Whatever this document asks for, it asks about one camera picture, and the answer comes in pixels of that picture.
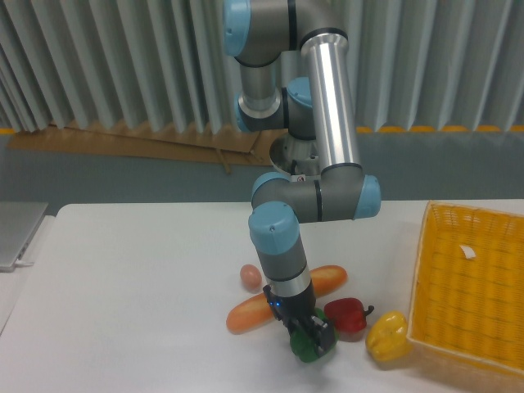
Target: egg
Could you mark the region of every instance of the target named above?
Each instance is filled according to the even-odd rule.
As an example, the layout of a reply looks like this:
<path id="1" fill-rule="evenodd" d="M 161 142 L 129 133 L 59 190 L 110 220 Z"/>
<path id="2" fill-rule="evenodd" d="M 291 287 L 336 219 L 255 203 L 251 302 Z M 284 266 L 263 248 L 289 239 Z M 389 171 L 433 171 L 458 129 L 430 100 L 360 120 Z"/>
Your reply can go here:
<path id="1" fill-rule="evenodd" d="M 260 288 L 262 283 L 262 275 L 260 271 L 252 264 L 245 264 L 240 269 L 240 279 L 244 288 L 248 291 L 256 291 Z"/>

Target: laptop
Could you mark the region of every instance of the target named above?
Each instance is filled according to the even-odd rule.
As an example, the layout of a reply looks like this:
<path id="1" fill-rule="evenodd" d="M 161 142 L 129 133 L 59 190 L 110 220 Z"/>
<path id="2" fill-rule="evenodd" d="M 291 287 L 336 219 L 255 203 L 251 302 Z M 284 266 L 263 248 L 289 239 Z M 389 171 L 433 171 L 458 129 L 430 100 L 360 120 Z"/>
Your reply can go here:
<path id="1" fill-rule="evenodd" d="M 0 272 L 12 272 L 42 223 L 47 203 L 0 202 Z"/>

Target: plastic basket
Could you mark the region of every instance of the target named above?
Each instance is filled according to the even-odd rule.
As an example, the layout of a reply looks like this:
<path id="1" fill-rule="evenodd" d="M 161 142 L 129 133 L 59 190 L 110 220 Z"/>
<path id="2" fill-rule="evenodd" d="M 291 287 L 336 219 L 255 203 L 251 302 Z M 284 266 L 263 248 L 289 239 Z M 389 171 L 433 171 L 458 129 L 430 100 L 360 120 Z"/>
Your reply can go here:
<path id="1" fill-rule="evenodd" d="M 476 368 L 524 376 L 524 217 L 428 203 L 408 339 Z"/>

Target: cardboard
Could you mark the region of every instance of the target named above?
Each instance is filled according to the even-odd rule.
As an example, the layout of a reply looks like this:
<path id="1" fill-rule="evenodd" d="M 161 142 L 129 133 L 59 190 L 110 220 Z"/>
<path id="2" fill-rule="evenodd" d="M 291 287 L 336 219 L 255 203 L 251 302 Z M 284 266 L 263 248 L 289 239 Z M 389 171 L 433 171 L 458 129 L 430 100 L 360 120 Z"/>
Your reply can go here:
<path id="1" fill-rule="evenodd" d="M 81 129 L 75 121 L 71 122 L 68 129 Z M 87 127 L 87 131 L 94 133 L 108 133 L 130 138 L 151 139 L 154 141 L 181 143 L 199 147 L 212 147 L 214 149 L 239 151 L 249 153 L 258 138 L 259 133 L 239 133 L 232 125 L 226 124 L 219 133 L 213 134 L 208 124 L 203 133 L 197 132 L 195 123 L 190 123 L 183 133 L 177 132 L 173 123 L 167 124 L 162 130 L 153 132 L 148 121 L 140 124 L 135 129 L 129 129 L 125 121 L 121 120 L 110 129 L 106 129 L 95 121 Z"/>
<path id="2" fill-rule="evenodd" d="M 271 165 L 271 143 L 285 132 L 274 130 L 258 133 L 248 152 L 56 127 L 48 127 L 44 131 L 34 133 L 16 133 L 7 146 L 11 149 L 36 151 L 209 162 L 222 164 L 227 170 L 227 165 Z"/>

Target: table surface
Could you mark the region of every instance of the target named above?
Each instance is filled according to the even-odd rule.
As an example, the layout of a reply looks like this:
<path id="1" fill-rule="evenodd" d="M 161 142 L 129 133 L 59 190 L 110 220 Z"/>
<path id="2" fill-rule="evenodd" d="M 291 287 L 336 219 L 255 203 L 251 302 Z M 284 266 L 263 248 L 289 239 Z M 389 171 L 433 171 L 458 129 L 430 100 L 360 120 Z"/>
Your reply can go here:
<path id="1" fill-rule="evenodd" d="M 524 214 L 523 200 L 458 201 Z M 339 264 L 341 297 L 405 314 L 426 201 L 386 201 L 373 219 L 303 224 L 309 267 Z M 417 361 L 380 369 L 364 341 L 313 364 L 277 322 L 234 336 L 229 310 L 259 265 L 247 203 L 63 208 L 0 336 L 0 391 L 461 391 Z"/>
<path id="2" fill-rule="evenodd" d="M 54 220 L 55 218 L 51 215 L 46 215 L 43 218 L 27 250 L 25 250 L 22 261 L 20 261 L 23 264 L 27 264 L 26 266 L 16 268 L 9 273 L 0 273 L 0 334 L 20 297 L 27 277 L 33 269 L 31 264 L 38 260 Z"/>

